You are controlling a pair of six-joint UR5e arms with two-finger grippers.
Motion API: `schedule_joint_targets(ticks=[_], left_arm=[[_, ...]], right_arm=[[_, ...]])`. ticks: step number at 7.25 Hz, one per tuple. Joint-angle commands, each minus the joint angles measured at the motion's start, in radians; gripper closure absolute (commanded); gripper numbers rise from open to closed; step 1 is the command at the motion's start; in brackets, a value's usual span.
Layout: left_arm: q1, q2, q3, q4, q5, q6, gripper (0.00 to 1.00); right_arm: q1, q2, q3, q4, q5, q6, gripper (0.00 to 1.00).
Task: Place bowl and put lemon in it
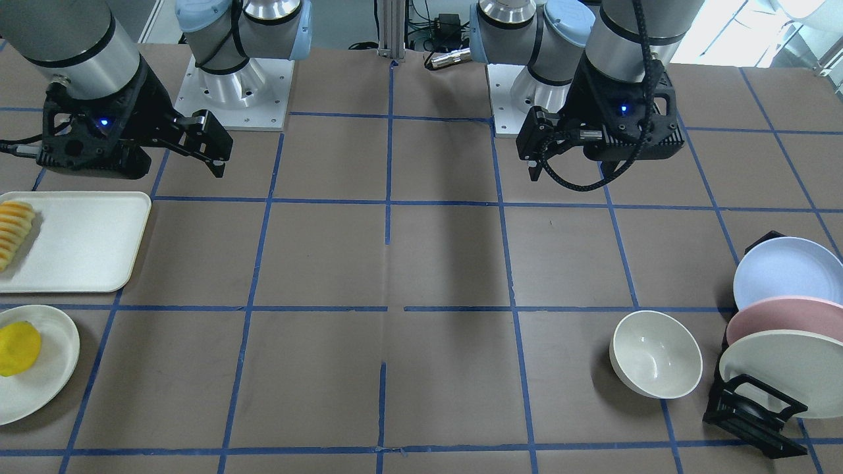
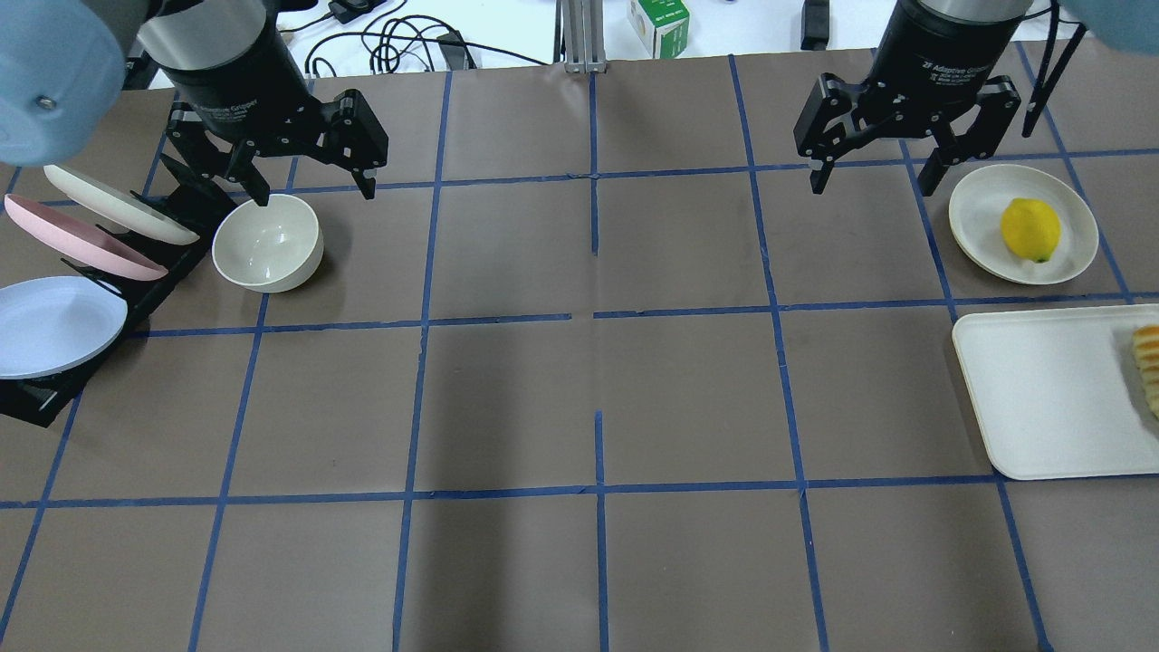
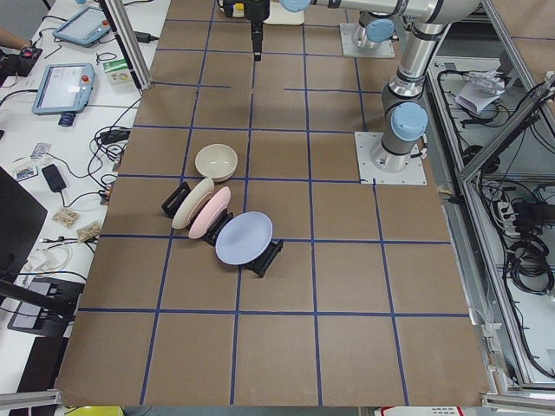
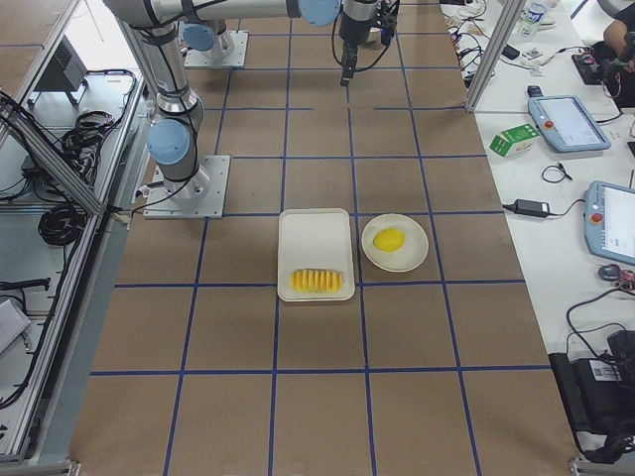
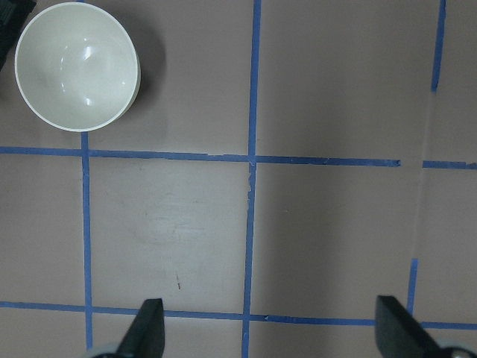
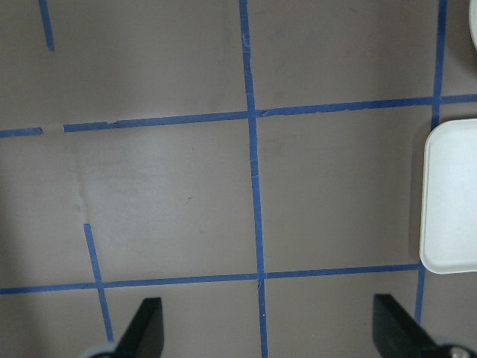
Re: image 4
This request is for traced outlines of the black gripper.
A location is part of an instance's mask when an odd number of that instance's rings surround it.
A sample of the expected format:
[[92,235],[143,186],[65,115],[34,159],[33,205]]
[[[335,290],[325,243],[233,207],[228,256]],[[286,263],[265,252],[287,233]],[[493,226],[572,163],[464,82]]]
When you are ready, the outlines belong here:
[[373,28],[380,31],[380,43],[389,47],[397,27],[397,2],[344,0],[338,34],[343,41],[340,85],[347,87],[357,66],[358,47],[366,43]]

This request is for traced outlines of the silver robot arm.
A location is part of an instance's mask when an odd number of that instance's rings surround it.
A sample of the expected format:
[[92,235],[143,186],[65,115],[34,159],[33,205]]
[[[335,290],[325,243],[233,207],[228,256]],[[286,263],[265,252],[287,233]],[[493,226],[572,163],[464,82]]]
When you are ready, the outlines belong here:
[[230,160],[203,157],[198,130],[204,107],[191,88],[181,53],[185,42],[200,52],[220,52],[225,23],[233,19],[302,18],[332,27],[342,40],[335,60],[341,85],[360,71],[358,49],[372,29],[390,46],[396,33],[397,1],[109,1],[107,8],[131,30],[129,45],[157,88],[159,117],[146,136],[163,185],[143,212],[151,217],[219,217],[223,211]]
[[224,58],[234,50],[234,41],[224,20],[182,22],[181,38],[189,50],[214,59]]

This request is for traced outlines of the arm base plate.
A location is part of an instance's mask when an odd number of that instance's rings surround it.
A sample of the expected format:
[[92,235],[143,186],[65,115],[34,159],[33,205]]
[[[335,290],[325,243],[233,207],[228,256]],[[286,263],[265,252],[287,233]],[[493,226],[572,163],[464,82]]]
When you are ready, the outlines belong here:
[[204,156],[198,159],[197,174],[181,189],[180,184],[165,181],[155,166],[154,181],[162,184],[150,189],[149,206],[142,209],[148,219],[221,218],[230,169],[229,156]]
[[241,68],[245,64],[249,33],[226,30],[215,35],[203,30],[183,33],[188,46],[185,67],[189,69]]

